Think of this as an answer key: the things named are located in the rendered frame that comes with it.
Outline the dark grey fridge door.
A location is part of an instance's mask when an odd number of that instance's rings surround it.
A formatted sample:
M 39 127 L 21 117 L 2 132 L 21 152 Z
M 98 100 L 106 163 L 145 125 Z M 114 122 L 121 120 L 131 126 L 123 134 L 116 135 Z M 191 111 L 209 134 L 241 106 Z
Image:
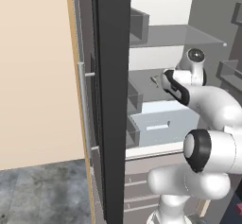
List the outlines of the dark grey fridge door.
M 130 0 L 75 0 L 95 224 L 123 224 Z

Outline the small grey fish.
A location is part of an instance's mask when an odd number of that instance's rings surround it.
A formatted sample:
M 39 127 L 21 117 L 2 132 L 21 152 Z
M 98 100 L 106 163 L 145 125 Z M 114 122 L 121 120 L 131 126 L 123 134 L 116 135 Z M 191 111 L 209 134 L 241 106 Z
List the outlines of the small grey fish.
M 156 85 L 156 88 L 159 88 L 159 78 L 159 76 L 150 77 L 150 80 Z

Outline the grey fridge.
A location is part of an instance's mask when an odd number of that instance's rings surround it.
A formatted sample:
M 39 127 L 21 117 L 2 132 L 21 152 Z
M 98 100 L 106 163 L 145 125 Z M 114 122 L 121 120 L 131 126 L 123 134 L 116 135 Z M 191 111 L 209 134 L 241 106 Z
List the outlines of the grey fridge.
M 225 90 L 242 106 L 242 0 L 130 0 L 130 6 L 149 15 L 148 27 L 189 25 L 227 45 L 130 47 L 129 71 L 174 68 L 187 50 L 198 48 L 205 55 L 206 84 Z M 208 128 L 199 117 L 195 129 Z M 183 141 L 126 148 L 126 163 L 174 154 L 183 156 Z M 242 203 L 242 174 L 232 174 L 230 180 L 226 197 L 199 199 L 197 211 L 203 224 L 242 224 L 242 215 L 235 210 L 235 205 Z

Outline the grey door bin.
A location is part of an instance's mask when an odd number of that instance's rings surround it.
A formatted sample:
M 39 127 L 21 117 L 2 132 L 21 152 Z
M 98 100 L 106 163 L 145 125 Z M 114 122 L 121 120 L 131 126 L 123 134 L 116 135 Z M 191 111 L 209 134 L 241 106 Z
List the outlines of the grey door bin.
M 148 14 L 138 9 L 130 9 L 130 45 L 147 42 L 148 24 Z
M 127 118 L 126 148 L 138 147 L 140 141 L 140 130 L 129 115 Z
M 136 114 L 142 111 L 143 93 L 129 78 L 128 83 L 128 114 Z

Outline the pale blue crisper drawer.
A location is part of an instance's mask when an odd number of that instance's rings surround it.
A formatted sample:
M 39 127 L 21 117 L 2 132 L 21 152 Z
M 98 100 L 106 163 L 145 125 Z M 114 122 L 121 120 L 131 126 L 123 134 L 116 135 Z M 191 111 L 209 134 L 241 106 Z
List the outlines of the pale blue crisper drawer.
M 176 100 L 146 102 L 131 118 L 140 130 L 139 146 L 182 142 L 199 123 L 199 115 Z

